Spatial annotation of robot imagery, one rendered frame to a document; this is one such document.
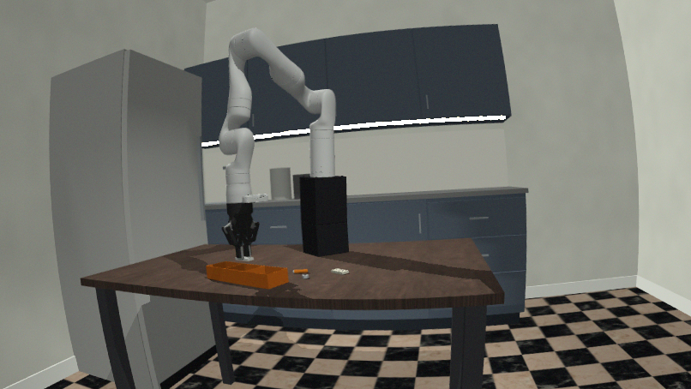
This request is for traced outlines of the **orange divided tray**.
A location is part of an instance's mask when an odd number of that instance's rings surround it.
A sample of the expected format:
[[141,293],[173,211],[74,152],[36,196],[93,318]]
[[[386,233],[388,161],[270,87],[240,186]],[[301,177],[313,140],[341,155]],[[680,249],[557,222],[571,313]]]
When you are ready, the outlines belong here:
[[224,261],[208,265],[206,269],[209,279],[263,289],[272,289],[289,282],[287,268],[283,267]]

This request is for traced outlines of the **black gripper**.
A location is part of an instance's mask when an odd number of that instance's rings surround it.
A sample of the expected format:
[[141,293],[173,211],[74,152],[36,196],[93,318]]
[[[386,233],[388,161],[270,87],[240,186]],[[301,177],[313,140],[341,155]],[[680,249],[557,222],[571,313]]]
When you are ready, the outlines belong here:
[[228,243],[235,246],[238,260],[243,260],[244,256],[251,257],[250,244],[255,242],[260,225],[251,217],[253,203],[226,203],[226,208],[229,221],[226,226],[222,226],[222,231]]

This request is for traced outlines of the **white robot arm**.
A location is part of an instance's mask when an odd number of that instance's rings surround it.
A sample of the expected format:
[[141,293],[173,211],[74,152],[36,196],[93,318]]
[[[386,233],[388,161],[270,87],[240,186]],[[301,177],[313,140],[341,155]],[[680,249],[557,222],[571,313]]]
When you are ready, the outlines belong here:
[[333,91],[308,89],[303,71],[264,32],[251,28],[234,35],[229,44],[230,91],[227,115],[219,134],[219,148],[225,155],[236,154],[236,158],[225,168],[226,203],[268,201],[267,194],[252,194],[249,168],[255,138],[249,129],[240,129],[250,119],[252,92],[244,75],[244,65],[246,60],[253,57],[261,57],[269,64],[272,80],[305,110],[321,114],[309,126],[310,177],[335,177],[336,99]]

